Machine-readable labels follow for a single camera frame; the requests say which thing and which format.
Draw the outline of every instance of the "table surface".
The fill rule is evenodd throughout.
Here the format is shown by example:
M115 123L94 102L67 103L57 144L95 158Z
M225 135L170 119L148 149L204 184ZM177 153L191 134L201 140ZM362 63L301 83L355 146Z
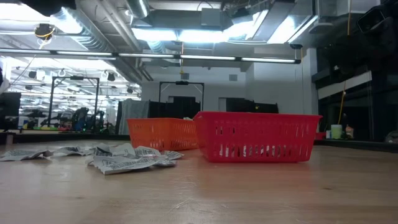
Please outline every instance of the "table surface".
M398 154L315 146L309 162L211 164L183 153L177 167L107 176L78 156L0 162L0 223L398 222Z

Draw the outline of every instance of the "red plastic basket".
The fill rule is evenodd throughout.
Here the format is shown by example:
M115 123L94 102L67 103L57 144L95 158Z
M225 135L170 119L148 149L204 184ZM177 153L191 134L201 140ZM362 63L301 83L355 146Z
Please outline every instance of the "red plastic basket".
M199 148L210 162L300 162L310 159L321 116L199 112Z
M176 118L127 119L131 144L158 150L196 149L195 123Z

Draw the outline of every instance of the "orange basket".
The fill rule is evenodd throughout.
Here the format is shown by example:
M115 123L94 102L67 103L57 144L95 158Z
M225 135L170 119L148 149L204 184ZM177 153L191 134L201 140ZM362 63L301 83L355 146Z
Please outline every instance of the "orange basket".
M133 147L158 150L196 149L197 134L193 121L176 118L127 119Z

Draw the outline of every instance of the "workbench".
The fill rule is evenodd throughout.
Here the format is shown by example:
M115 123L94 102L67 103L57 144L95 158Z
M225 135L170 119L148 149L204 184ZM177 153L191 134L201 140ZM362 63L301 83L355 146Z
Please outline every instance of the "workbench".
M56 150L99 141L2 146ZM128 141L102 141L118 145ZM212 164L104 176L85 157L0 162L0 223L396 223L398 154L315 146L309 162Z

